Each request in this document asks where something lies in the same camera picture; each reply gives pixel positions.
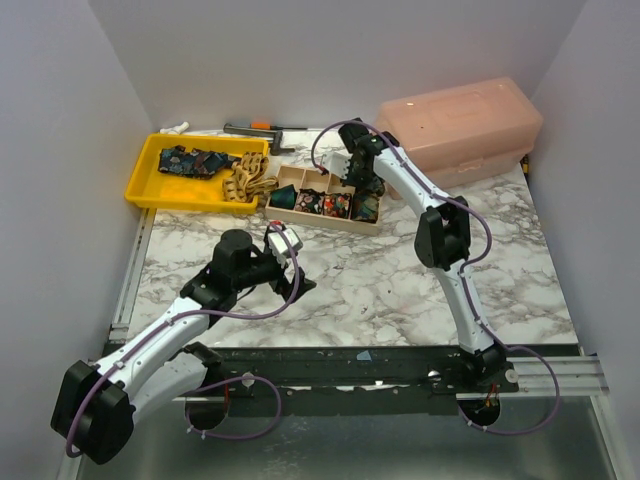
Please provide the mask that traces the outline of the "paisley flamingo patterned tie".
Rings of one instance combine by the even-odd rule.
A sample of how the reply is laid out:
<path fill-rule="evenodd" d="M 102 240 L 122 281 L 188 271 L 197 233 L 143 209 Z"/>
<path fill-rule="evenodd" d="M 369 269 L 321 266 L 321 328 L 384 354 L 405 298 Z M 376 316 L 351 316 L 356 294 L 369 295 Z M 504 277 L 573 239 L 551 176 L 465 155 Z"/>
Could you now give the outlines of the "paisley flamingo patterned tie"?
<path fill-rule="evenodd" d="M 385 183 L 383 180 L 374 179 L 367 185 L 357 187 L 355 190 L 356 195 L 365 195 L 375 198 L 381 198 L 386 192 Z"/>

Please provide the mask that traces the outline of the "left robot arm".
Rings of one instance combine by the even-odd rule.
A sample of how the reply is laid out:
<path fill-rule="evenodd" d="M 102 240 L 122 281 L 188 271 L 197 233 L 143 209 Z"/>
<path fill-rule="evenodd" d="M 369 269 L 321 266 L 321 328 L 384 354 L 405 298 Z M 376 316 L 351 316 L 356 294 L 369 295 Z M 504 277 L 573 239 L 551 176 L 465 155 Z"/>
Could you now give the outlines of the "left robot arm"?
<path fill-rule="evenodd" d="M 71 365 L 51 418 L 66 455 L 104 464 L 126 445 L 144 413 L 182 393 L 214 393 L 220 368 L 198 359 L 188 342 L 222 318 L 238 318 L 233 308 L 241 292 L 267 284 L 290 306 L 313 289 L 298 262 L 302 246 L 296 231 L 280 222 L 267 226 L 262 249 L 244 230 L 225 231 L 211 261 L 157 320 L 96 363 Z"/>

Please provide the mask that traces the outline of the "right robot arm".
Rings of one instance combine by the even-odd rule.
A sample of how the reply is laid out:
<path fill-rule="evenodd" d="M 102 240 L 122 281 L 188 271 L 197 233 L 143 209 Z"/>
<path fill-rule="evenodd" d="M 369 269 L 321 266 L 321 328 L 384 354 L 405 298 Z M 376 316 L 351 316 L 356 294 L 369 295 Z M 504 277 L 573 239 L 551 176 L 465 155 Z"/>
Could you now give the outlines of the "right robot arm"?
<path fill-rule="evenodd" d="M 379 179 L 416 214 L 414 250 L 436 275 L 449 304 L 461 350 L 461 382 L 471 391 L 485 390 L 505 364 L 506 352 L 490 333 L 472 281 L 467 201 L 448 195 L 429 180 L 390 133 L 372 130 L 359 119 L 346 122 L 338 133 L 350 158 L 332 161 L 331 173 L 357 188 Z"/>

